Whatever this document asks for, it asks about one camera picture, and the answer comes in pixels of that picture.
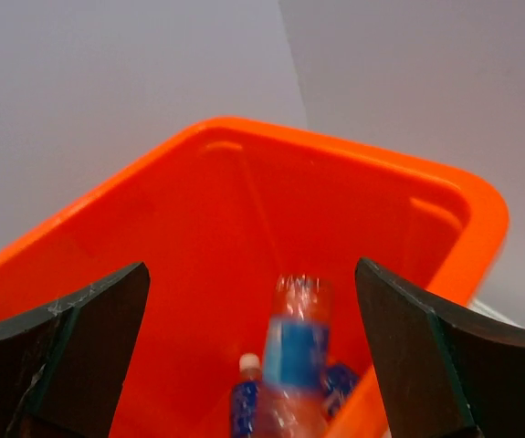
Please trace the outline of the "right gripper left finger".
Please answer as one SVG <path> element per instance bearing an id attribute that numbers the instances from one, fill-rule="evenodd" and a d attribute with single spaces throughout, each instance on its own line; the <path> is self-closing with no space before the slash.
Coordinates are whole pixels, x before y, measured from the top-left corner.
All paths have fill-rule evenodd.
<path id="1" fill-rule="evenodd" d="M 150 289 L 144 263 L 0 321 L 0 437 L 106 437 Z"/>

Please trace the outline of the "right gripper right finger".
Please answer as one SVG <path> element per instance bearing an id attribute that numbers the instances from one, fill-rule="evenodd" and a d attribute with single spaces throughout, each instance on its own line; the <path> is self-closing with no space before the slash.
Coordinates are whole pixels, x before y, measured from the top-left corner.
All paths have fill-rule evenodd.
<path id="1" fill-rule="evenodd" d="M 525 437 L 525 328 L 365 257 L 355 285 L 393 437 Z"/>

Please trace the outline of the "blue cap clear bottle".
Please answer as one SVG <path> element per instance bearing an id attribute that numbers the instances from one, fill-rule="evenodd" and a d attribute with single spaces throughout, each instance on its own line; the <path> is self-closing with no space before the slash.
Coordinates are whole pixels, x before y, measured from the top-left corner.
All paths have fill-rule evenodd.
<path id="1" fill-rule="evenodd" d="M 256 437 L 320 437 L 322 379 L 331 337 L 331 292 L 309 275 L 280 276 L 268 321 Z"/>

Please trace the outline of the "blue label bottle white cap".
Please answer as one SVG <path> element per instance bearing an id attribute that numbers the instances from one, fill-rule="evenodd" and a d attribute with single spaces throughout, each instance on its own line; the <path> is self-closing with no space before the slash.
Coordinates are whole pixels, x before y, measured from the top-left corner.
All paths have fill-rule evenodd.
<path id="1" fill-rule="evenodd" d="M 252 437 L 255 429 L 258 388 L 262 378 L 258 355 L 243 354 L 239 359 L 238 368 L 239 380 L 230 392 L 230 436 Z"/>

